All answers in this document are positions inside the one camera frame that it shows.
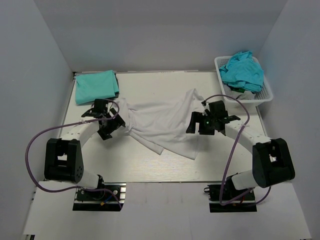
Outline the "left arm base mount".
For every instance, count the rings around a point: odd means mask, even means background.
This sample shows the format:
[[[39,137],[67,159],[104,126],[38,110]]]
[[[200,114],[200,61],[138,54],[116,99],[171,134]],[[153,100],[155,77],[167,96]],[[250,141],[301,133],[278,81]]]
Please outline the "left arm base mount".
[[[108,191],[77,190],[73,201],[73,211],[83,212],[120,212],[126,198],[126,183],[103,183]]]

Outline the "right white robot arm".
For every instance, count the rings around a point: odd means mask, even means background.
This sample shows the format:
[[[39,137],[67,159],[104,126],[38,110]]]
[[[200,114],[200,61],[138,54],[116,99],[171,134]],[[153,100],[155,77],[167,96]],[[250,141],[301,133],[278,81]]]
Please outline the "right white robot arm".
[[[271,139],[261,135],[246,125],[236,115],[228,114],[223,101],[211,102],[204,112],[191,114],[188,134],[196,132],[199,124],[201,135],[219,132],[233,139],[252,155],[252,168],[234,175],[224,175],[221,183],[226,195],[236,200],[244,190],[255,187],[267,188],[293,180],[296,176],[287,142],[282,138]]]

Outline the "white t shirt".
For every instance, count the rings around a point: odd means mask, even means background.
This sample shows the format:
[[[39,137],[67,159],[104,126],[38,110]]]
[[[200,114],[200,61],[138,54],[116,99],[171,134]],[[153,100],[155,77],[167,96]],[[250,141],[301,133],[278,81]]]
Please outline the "white t shirt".
[[[185,158],[195,160],[200,151],[197,134],[186,133],[193,112],[204,111],[204,98],[194,89],[171,99],[129,103],[120,98],[119,116],[125,126],[118,131],[129,135],[157,154],[168,150]]]

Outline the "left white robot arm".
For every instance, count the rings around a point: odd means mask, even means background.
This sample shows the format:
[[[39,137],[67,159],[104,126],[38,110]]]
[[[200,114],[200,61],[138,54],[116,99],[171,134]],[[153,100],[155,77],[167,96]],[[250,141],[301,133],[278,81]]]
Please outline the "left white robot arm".
[[[95,99],[93,107],[81,115],[81,121],[60,138],[51,138],[46,144],[44,176],[47,180],[72,183],[88,189],[94,199],[105,196],[103,178],[84,167],[82,148],[94,135],[105,141],[112,133],[125,126],[119,106],[109,99]]]

